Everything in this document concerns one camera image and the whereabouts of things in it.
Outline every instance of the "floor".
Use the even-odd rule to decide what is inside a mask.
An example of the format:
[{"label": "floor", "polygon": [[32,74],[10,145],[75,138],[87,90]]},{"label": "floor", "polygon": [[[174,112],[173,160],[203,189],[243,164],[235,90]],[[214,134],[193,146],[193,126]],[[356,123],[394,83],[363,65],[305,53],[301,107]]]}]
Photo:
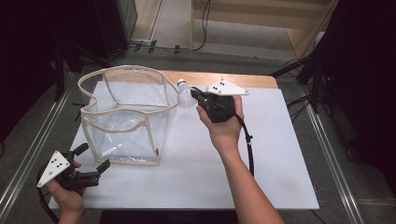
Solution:
[{"label": "floor", "polygon": [[[190,32],[187,32],[185,28],[190,25],[188,21],[190,17],[187,10],[180,9],[188,7],[188,2],[163,0],[153,34],[153,40],[157,40],[157,46],[172,48],[180,45],[183,48],[189,45]],[[195,21],[194,27],[193,45],[197,47],[203,40],[201,21]],[[177,56],[173,52],[156,50],[154,53],[147,54],[141,50],[119,57],[114,61],[114,65],[140,64],[155,69],[265,75],[275,72],[294,59],[295,55],[284,29],[210,21],[207,25],[206,45],[199,52]],[[83,74],[97,69],[99,68],[95,65],[88,66]],[[286,104],[301,97],[304,90],[309,89],[309,85],[301,87],[296,83],[294,78],[296,75],[298,75],[298,70],[290,71],[289,74],[277,79]],[[71,83],[75,83],[79,77],[80,75],[72,76]],[[34,108],[22,119],[5,142],[7,151],[5,157],[0,160],[0,168],[3,172],[0,190],[3,191],[7,186],[7,182],[16,172],[27,149],[35,141],[35,134],[39,132],[41,124],[53,106],[54,91],[55,89],[51,88],[37,101]],[[58,115],[59,118],[50,135],[46,137],[46,145],[41,146],[43,149],[40,157],[36,158],[37,162],[32,168],[32,173],[27,176],[24,187],[17,189],[20,195],[15,199],[5,223],[46,223],[49,221],[43,217],[45,214],[37,206],[36,196],[33,196],[35,171],[45,161],[44,155],[49,155],[55,147],[67,150],[71,145],[74,130],[78,127],[78,122],[71,122],[78,114],[78,106],[72,104],[80,103],[79,99],[80,93],[74,86],[68,98],[65,99],[65,107]],[[293,114],[301,106],[297,105],[292,108],[290,113]],[[396,223],[396,202],[382,175],[370,164],[350,161],[346,154],[347,146],[339,135],[337,127],[321,107],[319,107],[319,117],[347,186],[355,199],[361,221],[353,220],[346,210],[347,205],[341,199],[340,189],[334,181],[334,175],[325,156],[323,145],[318,140],[318,133],[313,127],[308,109],[301,113],[293,125],[317,193],[320,209],[318,211],[280,211],[286,223]],[[99,223],[100,215],[100,211],[89,210],[84,216],[83,223]]]}]

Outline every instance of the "clear plastic bag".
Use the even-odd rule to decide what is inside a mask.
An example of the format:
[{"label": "clear plastic bag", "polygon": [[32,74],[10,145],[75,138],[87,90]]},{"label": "clear plastic bag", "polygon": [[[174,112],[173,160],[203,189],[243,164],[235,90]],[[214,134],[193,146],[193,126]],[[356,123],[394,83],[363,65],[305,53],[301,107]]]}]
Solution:
[{"label": "clear plastic bag", "polygon": [[177,89],[161,72],[136,65],[82,77],[81,124],[96,161],[158,165],[177,107]]}]

